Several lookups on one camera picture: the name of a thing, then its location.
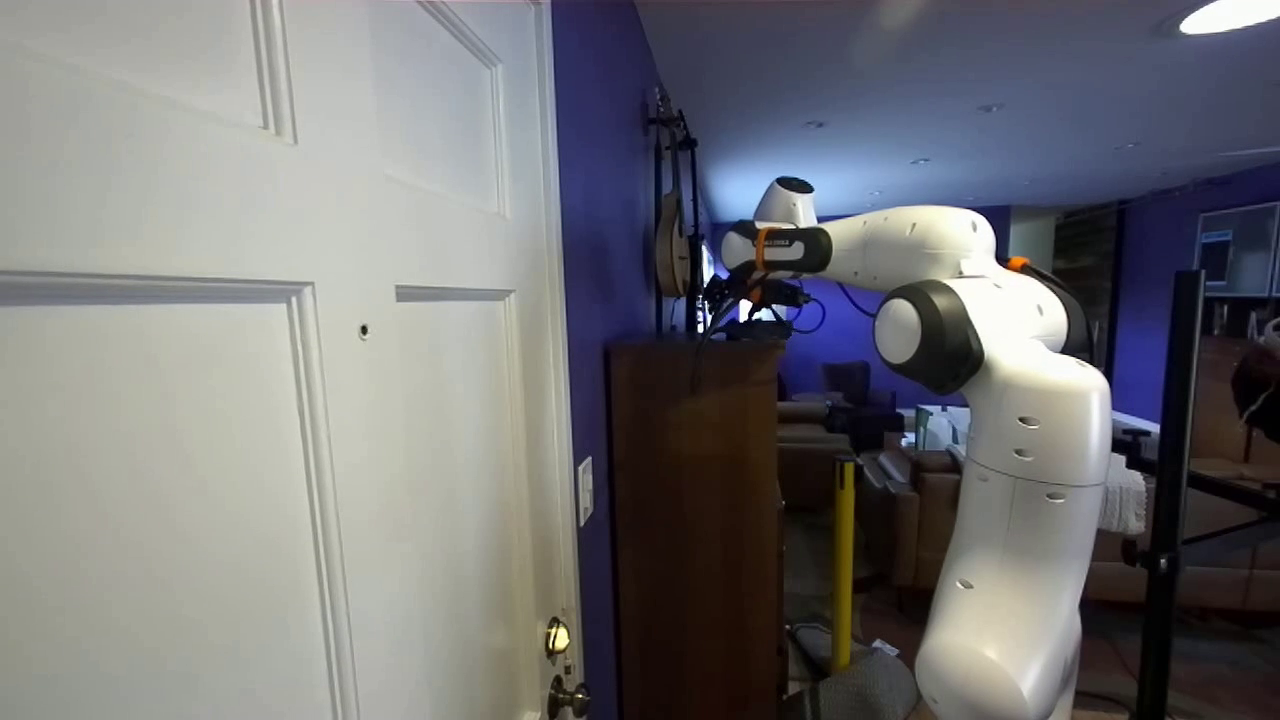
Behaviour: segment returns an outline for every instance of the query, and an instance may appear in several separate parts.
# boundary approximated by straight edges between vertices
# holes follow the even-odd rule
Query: blue wall
[[[996,253],[1007,253],[1007,207],[981,207],[991,228],[996,228]],[[784,346],[784,386],[797,392],[820,392],[823,364],[845,364],[845,359],[873,359],[873,392],[876,398],[895,398],[895,403],[961,403],[961,395],[934,395],[893,367],[884,367],[876,352],[876,320],[865,315],[860,307],[876,312],[879,295],[876,290],[852,290],[860,307],[845,300],[845,290],[827,281],[804,281],[804,288],[815,295],[820,307],[804,307],[797,315],[797,337]]]
[[[644,103],[656,69],[631,0],[553,8],[564,198],[571,453],[596,455],[596,516],[578,528],[591,720],[616,714],[613,483],[605,345],[650,333],[650,157]]]
[[[1122,204],[1113,395],[1159,418],[1173,275],[1196,265],[1196,214],[1280,198],[1280,163]]]

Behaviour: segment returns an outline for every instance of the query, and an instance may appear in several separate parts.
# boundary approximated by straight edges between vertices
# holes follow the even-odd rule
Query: door panel
[[[546,8],[0,0],[0,714],[528,714]]]

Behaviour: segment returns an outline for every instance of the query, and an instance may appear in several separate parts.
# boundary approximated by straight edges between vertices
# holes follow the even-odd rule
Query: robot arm
[[[917,681],[938,714],[1041,720],[1072,707],[1078,590],[1113,455],[1107,379],[1063,357],[1078,315],[996,265],[969,207],[884,207],[832,225],[739,225],[729,269],[884,290],[887,367],[970,413],[961,512]]]

